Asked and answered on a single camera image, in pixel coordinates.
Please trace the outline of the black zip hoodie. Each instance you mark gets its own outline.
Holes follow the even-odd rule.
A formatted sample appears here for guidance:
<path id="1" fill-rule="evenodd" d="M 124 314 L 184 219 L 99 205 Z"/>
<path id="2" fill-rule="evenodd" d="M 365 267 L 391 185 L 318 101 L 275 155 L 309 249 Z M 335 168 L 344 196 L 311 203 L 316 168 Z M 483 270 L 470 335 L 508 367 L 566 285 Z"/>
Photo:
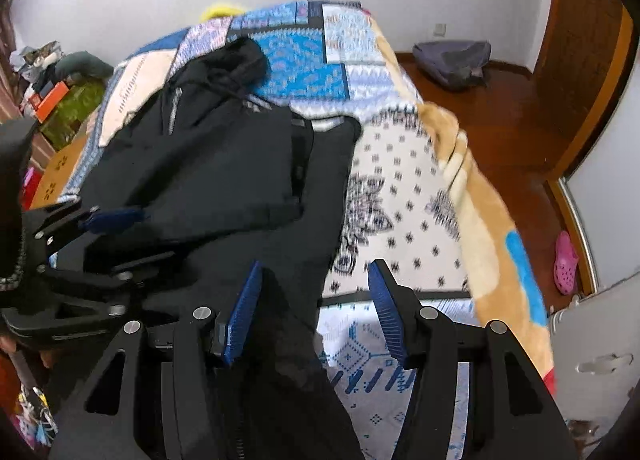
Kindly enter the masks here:
<path id="1" fill-rule="evenodd" d="M 88 206 L 140 208 L 145 219 L 81 238 L 60 258 L 99 272 L 175 254 L 148 282 L 143 305 L 177 318 L 175 410 L 187 457 L 357 459 L 314 337 L 361 125 L 333 116 L 321 131 L 260 98 L 267 72 L 250 38 L 180 68 L 116 132 L 80 189 Z M 226 324 L 255 262 L 262 292 L 228 366 Z"/>

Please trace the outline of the wooden lap desk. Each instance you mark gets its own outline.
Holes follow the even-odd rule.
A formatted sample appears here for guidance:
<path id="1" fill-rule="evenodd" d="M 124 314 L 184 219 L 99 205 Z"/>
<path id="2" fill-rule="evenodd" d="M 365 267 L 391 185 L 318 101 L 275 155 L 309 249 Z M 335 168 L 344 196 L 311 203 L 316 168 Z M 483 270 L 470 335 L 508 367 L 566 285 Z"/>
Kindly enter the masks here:
<path id="1" fill-rule="evenodd" d="M 87 135 L 81 135 L 53 156 L 44 170 L 29 209 L 39 209 L 58 202 L 58 197 L 76 168 L 87 139 Z"/>

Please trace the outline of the green fabric storage box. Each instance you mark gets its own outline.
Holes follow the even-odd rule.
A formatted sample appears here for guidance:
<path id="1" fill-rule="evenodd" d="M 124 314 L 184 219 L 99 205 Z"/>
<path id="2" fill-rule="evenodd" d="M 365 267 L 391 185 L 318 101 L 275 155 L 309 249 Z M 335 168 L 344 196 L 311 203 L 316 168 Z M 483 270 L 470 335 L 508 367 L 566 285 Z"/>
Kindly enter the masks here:
<path id="1" fill-rule="evenodd" d="M 73 141 L 81 124 L 100 106 L 104 92 L 105 83 L 99 79 L 87 79 L 70 87 L 40 129 L 55 150 Z"/>

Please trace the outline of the orange shoe box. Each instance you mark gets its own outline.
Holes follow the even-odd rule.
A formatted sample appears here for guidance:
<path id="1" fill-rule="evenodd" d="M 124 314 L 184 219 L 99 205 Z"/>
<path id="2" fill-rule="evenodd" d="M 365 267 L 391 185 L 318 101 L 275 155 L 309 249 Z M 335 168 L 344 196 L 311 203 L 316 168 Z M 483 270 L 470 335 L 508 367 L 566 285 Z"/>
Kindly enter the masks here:
<path id="1" fill-rule="evenodd" d="M 32 107 L 34 107 L 35 116 L 40 123 L 47 120 L 52 114 L 53 109 L 65 98 L 69 90 L 64 81 L 58 81 L 46 96 L 34 94 L 29 98 L 29 102 L 31 102 Z"/>

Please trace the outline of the dark green jacket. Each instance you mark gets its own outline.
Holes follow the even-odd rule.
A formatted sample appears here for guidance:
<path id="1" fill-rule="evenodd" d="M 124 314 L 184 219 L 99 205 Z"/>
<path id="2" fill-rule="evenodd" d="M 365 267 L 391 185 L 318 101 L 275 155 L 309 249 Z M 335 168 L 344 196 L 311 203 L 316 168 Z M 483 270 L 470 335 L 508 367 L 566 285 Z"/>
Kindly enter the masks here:
<path id="1" fill-rule="evenodd" d="M 113 75 L 114 67 L 93 54 L 80 51 L 66 54 L 55 63 L 54 78 L 58 81 L 80 75 L 105 80 Z"/>

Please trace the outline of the pink croc shoe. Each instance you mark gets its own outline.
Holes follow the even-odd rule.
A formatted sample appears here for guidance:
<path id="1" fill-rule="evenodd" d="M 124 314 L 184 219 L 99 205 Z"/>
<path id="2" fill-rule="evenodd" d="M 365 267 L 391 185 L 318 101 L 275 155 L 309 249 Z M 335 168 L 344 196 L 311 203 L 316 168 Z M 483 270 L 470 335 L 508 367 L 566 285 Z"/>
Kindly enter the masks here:
<path id="1" fill-rule="evenodd" d="M 579 258 L 570 240 L 570 234 L 562 231 L 554 245 L 553 280 L 562 295 L 571 295 L 576 288 L 576 271 Z"/>

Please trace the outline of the white plastic chair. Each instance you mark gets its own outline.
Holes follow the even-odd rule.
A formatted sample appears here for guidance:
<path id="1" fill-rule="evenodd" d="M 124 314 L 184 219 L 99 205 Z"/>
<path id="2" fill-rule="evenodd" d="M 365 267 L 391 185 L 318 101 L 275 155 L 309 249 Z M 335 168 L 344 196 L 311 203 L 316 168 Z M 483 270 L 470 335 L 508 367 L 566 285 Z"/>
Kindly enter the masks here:
<path id="1" fill-rule="evenodd" d="M 613 422 L 639 381 L 639 276 L 570 304 L 548 327 L 563 417 Z"/>

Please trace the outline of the blue patchwork bedspread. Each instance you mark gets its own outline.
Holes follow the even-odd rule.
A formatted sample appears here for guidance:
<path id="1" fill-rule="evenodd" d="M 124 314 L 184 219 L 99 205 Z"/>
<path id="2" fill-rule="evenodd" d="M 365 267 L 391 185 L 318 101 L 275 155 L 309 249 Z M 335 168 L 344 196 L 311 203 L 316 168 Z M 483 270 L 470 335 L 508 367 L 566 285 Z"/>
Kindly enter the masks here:
<path id="1" fill-rule="evenodd" d="M 384 260 L 401 284 L 455 321 L 507 323 L 552 385 L 547 311 L 506 205 L 477 167 L 456 116 L 422 100 L 356 4 L 293 1 L 216 13 L 137 50 L 107 84 L 64 196 L 78 194 L 115 132 L 166 80 L 239 36 L 253 38 L 268 57 L 263 98 L 309 119 L 347 114 L 362 124 L 317 337 L 362 452 L 390 458 L 414 384 L 387 352 L 368 299 L 373 260 Z"/>

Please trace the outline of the grey bag on floor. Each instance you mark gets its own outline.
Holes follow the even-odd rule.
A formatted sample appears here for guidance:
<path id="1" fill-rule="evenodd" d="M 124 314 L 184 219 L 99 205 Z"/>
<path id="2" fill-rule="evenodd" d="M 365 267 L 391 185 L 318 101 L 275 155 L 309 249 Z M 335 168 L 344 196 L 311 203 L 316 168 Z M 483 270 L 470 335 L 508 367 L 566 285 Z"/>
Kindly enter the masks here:
<path id="1" fill-rule="evenodd" d="M 491 57 L 488 41 L 444 40 L 416 43 L 418 67 L 445 89 L 461 91 L 486 84 L 484 69 Z"/>

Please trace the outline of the white sliding wardrobe door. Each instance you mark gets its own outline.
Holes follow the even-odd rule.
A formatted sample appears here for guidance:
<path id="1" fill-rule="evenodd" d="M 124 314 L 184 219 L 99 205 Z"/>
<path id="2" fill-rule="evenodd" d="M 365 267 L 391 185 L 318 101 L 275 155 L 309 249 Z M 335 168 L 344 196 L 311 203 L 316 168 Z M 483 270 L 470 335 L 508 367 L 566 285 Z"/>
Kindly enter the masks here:
<path id="1" fill-rule="evenodd" d="M 639 272 L 639 65 L 614 113 L 566 182 L 598 292 Z"/>

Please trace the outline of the brown wooden door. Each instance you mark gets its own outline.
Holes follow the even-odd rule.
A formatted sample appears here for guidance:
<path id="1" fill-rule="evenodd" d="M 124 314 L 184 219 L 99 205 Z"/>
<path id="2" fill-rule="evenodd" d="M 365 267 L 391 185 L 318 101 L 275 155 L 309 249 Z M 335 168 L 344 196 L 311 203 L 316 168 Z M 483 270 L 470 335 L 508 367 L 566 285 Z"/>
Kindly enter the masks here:
<path id="1" fill-rule="evenodd" d="M 544 116 L 566 142 L 548 179 L 569 177 L 610 120 L 638 46 L 622 0 L 551 0 L 534 82 Z"/>

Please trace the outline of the white wall socket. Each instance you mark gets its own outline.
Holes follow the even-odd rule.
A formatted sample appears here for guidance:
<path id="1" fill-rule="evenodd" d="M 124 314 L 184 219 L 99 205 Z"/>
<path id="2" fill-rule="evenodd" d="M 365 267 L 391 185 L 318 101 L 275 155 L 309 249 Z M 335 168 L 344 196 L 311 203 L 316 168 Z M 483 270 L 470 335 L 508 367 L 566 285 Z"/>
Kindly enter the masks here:
<path id="1" fill-rule="evenodd" d="M 446 36 L 446 28 L 445 24 L 436 24 L 434 27 L 433 35 L 435 37 L 445 37 Z"/>

